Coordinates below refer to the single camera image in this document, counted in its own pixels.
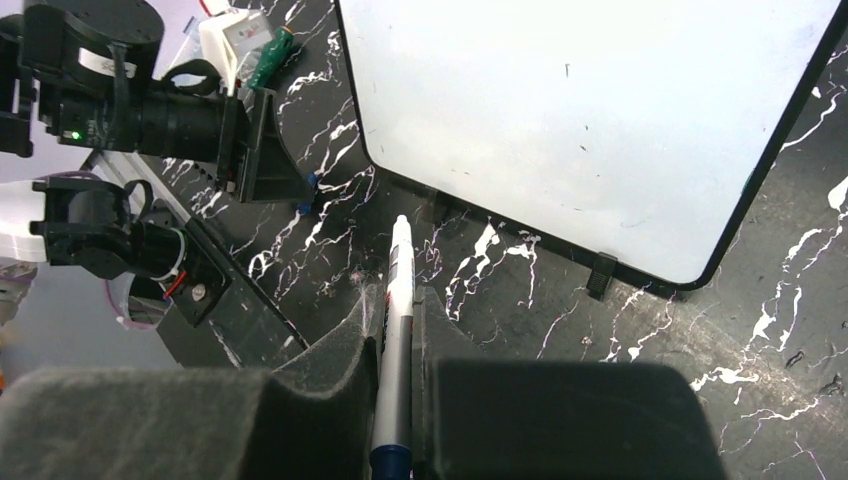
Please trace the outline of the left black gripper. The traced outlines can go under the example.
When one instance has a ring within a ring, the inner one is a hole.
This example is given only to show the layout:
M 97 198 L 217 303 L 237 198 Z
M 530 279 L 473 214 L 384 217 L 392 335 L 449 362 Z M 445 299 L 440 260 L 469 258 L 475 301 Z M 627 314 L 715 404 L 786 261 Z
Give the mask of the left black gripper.
M 245 153 L 245 202 L 298 204 L 308 195 L 307 175 L 285 147 L 277 123 L 276 92 L 254 90 Z M 207 60 L 192 59 L 151 83 L 141 97 L 139 152 L 215 166 L 215 185 L 236 190 L 239 123 L 237 97 L 221 86 Z

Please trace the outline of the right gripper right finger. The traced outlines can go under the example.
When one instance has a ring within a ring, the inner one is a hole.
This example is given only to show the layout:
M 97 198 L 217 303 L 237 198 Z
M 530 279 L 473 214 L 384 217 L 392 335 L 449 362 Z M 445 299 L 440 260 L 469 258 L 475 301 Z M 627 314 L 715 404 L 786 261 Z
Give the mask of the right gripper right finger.
M 498 358 L 416 290 L 417 479 L 723 479 L 705 412 L 655 363 Z

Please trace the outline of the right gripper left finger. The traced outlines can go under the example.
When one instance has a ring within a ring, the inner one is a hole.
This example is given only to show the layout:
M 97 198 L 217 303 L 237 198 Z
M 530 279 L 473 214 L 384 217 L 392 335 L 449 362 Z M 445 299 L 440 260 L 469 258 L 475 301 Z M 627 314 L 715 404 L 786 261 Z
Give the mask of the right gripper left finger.
M 274 369 L 43 369 L 1 398 L 5 479 L 362 479 L 381 288 Z

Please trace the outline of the blue marker cap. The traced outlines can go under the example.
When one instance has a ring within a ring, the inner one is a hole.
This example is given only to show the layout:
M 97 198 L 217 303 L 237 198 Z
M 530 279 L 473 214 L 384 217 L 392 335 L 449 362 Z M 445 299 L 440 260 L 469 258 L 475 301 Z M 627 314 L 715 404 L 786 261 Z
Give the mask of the blue marker cap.
M 309 187 L 308 195 L 297 204 L 297 211 L 299 214 L 307 215 L 312 210 L 317 195 L 319 180 L 320 177 L 315 172 L 309 173 L 307 175 L 306 181 Z

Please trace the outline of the white blue whiteboard marker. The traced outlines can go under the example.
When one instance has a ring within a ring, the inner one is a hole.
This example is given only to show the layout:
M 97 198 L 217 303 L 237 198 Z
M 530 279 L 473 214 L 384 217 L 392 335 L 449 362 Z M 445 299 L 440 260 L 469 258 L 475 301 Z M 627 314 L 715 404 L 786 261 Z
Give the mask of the white blue whiteboard marker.
M 369 454 L 373 479 L 408 479 L 412 471 L 414 293 L 411 225 L 406 216 L 400 215 L 392 228 L 381 365 Z

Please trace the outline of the white whiteboard black frame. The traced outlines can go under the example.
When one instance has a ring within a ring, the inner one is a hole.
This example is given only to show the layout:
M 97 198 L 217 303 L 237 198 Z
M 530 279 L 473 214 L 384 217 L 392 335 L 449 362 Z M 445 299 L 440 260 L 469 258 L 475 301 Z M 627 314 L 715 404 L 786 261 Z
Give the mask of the white whiteboard black frame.
M 641 286 L 706 285 L 843 1 L 341 1 L 367 156 Z

